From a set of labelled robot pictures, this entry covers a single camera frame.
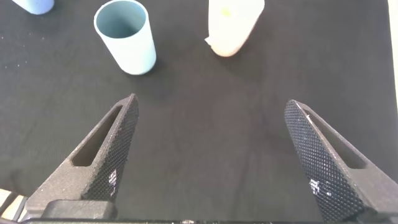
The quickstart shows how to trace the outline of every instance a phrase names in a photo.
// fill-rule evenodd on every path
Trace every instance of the white cup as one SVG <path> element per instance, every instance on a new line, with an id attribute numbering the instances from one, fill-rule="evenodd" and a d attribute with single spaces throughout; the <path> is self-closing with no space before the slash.
<path id="1" fill-rule="evenodd" d="M 209 0 L 209 37 L 213 51 L 230 57 L 243 46 L 264 10 L 264 0 Z"/>

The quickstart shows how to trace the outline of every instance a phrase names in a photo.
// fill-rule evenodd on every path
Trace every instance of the cup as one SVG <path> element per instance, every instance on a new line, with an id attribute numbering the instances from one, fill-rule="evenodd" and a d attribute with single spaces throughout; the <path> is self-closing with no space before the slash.
<path id="1" fill-rule="evenodd" d="M 209 0 L 209 37 L 219 56 L 230 57 L 243 46 L 264 10 L 264 0 Z"/>
<path id="2" fill-rule="evenodd" d="M 31 14 L 41 15 L 49 12 L 54 6 L 54 0 L 12 0 L 18 6 Z"/>
<path id="3" fill-rule="evenodd" d="M 130 75 L 147 73 L 156 51 L 146 8 L 135 0 L 112 0 L 96 12 L 94 27 L 119 67 Z"/>

